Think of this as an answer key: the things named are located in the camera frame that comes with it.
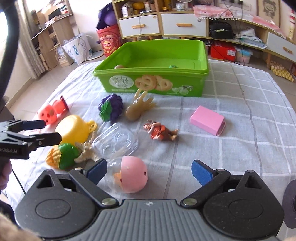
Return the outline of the beige skeleton hand toy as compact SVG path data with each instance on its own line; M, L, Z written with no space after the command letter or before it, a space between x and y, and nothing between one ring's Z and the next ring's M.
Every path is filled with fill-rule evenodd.
M79 157L74 159L74 162L76 164L79 164L79 163L82 163L82 162L85 162L88 160L92 160L94 162L99 160L98 154L95 152L93 145L92 145L96 137L97 137L97 133L94 131L91 135L90 140L88 140L84 143L79 143L79 142L75 143L75 146L80 151Z

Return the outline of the orange rubber pig toy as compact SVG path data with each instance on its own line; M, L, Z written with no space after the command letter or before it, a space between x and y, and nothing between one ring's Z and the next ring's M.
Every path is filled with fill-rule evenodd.
M55 100L53 104L48 104L41 109L38 112L38 117L40 120L43 120L46 125L51 125L66 111L69 111L69 107L64 97L61 96L60 99Z

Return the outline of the toy corn cob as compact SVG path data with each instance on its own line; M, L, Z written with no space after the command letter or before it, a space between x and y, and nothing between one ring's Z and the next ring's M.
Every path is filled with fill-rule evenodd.
M72 144L60 144L53 146L46 157L47 165L59 169L67 170L75 165L75 159L80 156L80 151Z

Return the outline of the yellow toy bowl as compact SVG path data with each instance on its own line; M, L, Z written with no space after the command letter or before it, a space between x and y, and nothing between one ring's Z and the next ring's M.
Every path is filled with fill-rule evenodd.
M89 135L97 128L97 123L93 120L84 121L78 115L69 115L62 119L56 126L55 132L59 133L62 140L60 144L84 143Z

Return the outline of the clear plastic lens case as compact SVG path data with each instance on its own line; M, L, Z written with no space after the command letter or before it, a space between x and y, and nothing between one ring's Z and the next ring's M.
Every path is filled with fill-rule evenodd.
M95 154L106 160L131 155L137 148L136 135L121 123L113 124L92 142Z

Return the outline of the pink rectangular block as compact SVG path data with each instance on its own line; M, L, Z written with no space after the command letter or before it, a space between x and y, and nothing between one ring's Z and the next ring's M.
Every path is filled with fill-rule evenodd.
M195 112L191 115L190 124L199 127L214 136L220 136L226 126L223 115L201 105L198 106Z

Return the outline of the orange cartoon figurine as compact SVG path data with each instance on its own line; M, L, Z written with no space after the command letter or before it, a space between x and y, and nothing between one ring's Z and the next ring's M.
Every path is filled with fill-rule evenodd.
M150 135L152 140L175 141L178 137L178 129L169 130L165 125L158 121L148 120L143 126L144 130Z

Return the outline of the grey checked tablecloth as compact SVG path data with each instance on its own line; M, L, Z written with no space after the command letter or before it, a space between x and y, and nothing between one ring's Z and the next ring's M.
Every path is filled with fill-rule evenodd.
M134 155L143 159L149 175L138 193L111 192L130 212L138 209L136 199L165 198L165 207L171 208L198 189L191 173L195 159L232 174L252 169L279 201L295 178L295 111L277 83L267 72L247 66L216 60L209 64L202 97L155 95L155 108L136 122L123 121L137 135ZM224 116L220 136L190 124L200 105ZM152 140L143 128L148 120L178 129L177 139Z

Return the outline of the purple toy grape bunch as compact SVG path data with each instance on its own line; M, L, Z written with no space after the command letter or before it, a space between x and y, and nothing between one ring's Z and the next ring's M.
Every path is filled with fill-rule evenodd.
M122 98L113 93L102 99L98 106L99 116L104 122L116 121L123 111Z

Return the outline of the tan rubber toy hand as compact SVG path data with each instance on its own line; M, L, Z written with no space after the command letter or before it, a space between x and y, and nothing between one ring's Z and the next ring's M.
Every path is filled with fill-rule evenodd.
M147 94L147 91L142 92L141 89L137 90L133 97L132 104L130 104L125 111L125 117L129 121L138 120L145 111L151 110L156 106L156 104L153 102L153 97L144 100Z

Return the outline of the white paper shopping bag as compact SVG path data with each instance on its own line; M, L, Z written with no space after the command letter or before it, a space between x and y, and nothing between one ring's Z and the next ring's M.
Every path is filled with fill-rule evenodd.
M78 65L92 56L93 51L90 47L88 37L91 36L80 33L70 40L63 41L63 49Z

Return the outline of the wooden desk shelf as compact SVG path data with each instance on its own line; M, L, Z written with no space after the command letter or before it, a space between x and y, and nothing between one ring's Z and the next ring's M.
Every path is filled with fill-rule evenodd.
M72 9L69 1L48 1L34 16L40 31L31 40L37 44L36 51L44 68L47 71L52 70L59 64L56 57L57 48L74 37L70 23Z

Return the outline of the green plastic storage box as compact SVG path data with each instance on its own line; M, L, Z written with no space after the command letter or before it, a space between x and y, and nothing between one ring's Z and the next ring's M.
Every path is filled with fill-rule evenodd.
M186 39L127 42L93 71L106 92L185 97L200 97L208 74L204 42Z

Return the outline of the red box under cabinet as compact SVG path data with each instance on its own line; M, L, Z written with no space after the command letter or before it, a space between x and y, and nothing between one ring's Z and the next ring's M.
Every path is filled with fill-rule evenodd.
M210 47L210 56L213 59L234 62L236 59L236 49L231 43L214 41Z

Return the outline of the red printed bucket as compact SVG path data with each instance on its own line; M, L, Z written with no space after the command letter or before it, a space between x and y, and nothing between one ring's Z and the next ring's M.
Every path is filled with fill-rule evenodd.
M97 30L97 34L106 57L122 45L122 38L117 24Z

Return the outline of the egg tray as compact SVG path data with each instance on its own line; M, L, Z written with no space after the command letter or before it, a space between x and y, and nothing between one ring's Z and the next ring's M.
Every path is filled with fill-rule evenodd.
M270 69L276 76L285 78L290 82L294 82L295 80L293 75L289 72L289 70L285 68L283 65L281 65L280 63L277 63L276 61L271 60Z

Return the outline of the purple plush toy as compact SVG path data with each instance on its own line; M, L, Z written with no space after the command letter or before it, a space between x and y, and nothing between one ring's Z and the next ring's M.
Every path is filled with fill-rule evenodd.
M117 24L112 3L108 3L104 8L102 8L99 11L98 19L99 21L96 26L98 30Z

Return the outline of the black bag on shelf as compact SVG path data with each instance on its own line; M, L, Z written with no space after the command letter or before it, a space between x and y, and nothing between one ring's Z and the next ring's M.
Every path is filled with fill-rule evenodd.
M227 22L211 22L209 35L213 39L234 39L232 26Z

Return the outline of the long low tv cabinet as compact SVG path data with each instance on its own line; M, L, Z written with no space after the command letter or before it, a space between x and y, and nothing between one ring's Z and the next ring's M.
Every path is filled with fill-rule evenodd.
M231 9L229 6L225 6L224 9ZM265 51L269 55L275 55L280 58L289 60L295 63L295 42L288 38L283 39L281 36L274 34L269 29L256 26L245 21L236 20L211 20L211 19L198 19L207 20L209 25L211 22L227 22L232 26L234 39L218 39L227 40L237 43L239 45L247 46L250 48L256 48Z

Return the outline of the white drawer cabinet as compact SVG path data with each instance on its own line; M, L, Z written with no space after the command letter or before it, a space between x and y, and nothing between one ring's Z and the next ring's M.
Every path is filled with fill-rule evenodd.
M179 11L179 1L141 1L150 4L150 11L136 10L138 1L112 1L116 20L123 39L139 40L142 37L209 38L209 21L194 15L192 4Z

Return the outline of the pink cloth runner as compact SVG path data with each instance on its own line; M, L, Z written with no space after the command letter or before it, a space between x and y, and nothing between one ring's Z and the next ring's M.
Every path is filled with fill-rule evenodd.
M206 6L206 5L195 5L193 6L193 11L198 19L211 19L211 20L236 20L245 21L247 23L254 24L266 29L269 29L274 34L281 36L286 39L284 32L276 24L271 21L265 20L259 16L254 16L248 13L242 13L242 11L224 9L216 6Z

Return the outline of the framed cartoon girl picture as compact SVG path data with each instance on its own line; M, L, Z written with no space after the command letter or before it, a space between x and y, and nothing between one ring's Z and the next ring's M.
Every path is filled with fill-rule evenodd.
M257 15L267 21L280 26L280 1L279 0L258 0Z

